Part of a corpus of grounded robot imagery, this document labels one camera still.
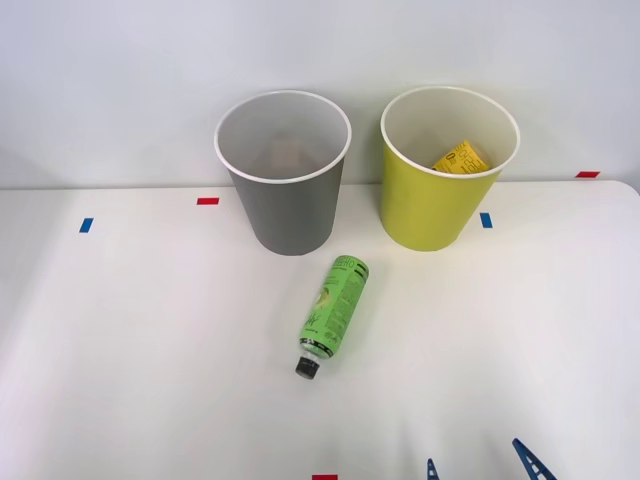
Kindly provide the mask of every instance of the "can cap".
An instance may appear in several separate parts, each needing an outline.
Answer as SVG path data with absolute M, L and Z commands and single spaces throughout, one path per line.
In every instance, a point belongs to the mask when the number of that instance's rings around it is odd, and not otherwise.
M 296 373 L 303 378 L 313 380 L 319 366 L 320 365 L 318 363 L 314 362 L 310 358 L 300 357 L 300 361 L 298 361 L 298 366 L 296 367 Z

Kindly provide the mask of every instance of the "yellow bin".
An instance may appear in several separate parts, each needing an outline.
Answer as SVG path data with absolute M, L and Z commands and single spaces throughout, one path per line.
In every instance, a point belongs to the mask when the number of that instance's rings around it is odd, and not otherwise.
M 520 130 L 494 100 L 458 87 L 423 87 L 396 97 L 382 114 L 382 225 L 420 251 L 450 245 L 518 151 Z M 469 140 L 490 170 L 456 175 L 431 167 Z

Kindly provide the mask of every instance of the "yellow snack wrapper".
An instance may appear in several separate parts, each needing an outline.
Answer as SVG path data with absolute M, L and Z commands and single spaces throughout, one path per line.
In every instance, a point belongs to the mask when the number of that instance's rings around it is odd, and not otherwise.
M 469 142 L 465 140 L 438 160 L 433 169 L 443 173 L 465 175 L 486 172 L 489 170 L 489 166 L 480 159 Z

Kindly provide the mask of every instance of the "green can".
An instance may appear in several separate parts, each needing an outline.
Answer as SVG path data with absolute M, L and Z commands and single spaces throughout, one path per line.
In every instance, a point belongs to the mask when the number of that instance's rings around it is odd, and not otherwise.
M 338 351 L 368 278 L 369 268 L 356 257 L 341 255 L 333 262 L 300 333 L 298 375 L 313 379 L 320 361 Z

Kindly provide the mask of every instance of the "gray bin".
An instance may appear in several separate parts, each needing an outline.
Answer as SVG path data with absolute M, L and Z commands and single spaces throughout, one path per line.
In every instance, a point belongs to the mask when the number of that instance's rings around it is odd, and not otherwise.
M 222 118 L 216 153 L 262 245 L 304 255 L 329 238 L 350 142 L 345 113 L 307 92 L 258 95 Z

